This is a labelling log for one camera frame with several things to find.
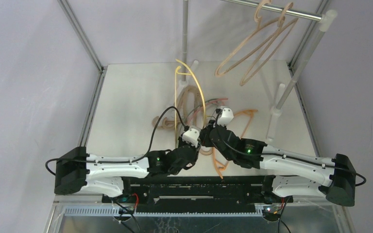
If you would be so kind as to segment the yellow wire hanger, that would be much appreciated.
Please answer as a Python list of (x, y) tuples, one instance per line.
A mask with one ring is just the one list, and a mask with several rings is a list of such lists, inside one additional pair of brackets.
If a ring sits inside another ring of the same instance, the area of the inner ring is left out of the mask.
[(174, 73), (174, 107), (178, 108), (178, 101), (177, 101), (177, 98), (178, 98), (178, 79), (177, 79), (177, 76), (178, 75), (186, 75), (186, 76), (191, 76), (199, 90), (199, 93), (200, 93), (200, 97), (201, 97), (201, 100), (202, 100), (202, 107), (203, 107), (203, 126), (205, 125), (206, 123), (206, 104), (205, 104), (205, 100), (204, 100), (204, 94), (203, 94), (203, 90), (202, 90), (202, 87), (195, 75), (195, 73), (192, 71), (192, 69), (190, 68), (190, 66), (188, 66), (186, 63), (182, 62), (181, 60), (179, 59), (175, 59), (176, 62), (180, 63), (182, 66), (178, 66), (176, 69), (175, 69), (175, 73)]

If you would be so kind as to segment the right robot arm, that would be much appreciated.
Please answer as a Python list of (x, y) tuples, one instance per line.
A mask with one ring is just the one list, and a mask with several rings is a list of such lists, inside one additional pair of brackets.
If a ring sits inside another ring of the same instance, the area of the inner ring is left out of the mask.
[(283, 172), (284, 175), (265, 177), (261, 188), (265, 201), (316, 196), (340, 206), (355, 205), (358, 173), (344, 154), (338, 153), (334, 158), (311, 157), (278, 149), (255, 139), (239, 138), (215, 120), (202, 129), (200, 140), (204, 147), (217, 149), (239, 167)]

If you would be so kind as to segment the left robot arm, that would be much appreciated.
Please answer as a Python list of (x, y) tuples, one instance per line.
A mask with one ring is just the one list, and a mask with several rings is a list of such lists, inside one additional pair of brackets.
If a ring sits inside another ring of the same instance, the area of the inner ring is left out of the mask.
[(54, 193), (70, 195), (80, 191), (94, 192), (127, 202), (132, 197), (131, 187), (124, 178), (151, 178), (177, 175), (192, 168), (197, 160), (199, 138), (179, 137), (173, 150), (153, 150), (140, 157), (104, 157), (76, 147), (56, 158)]

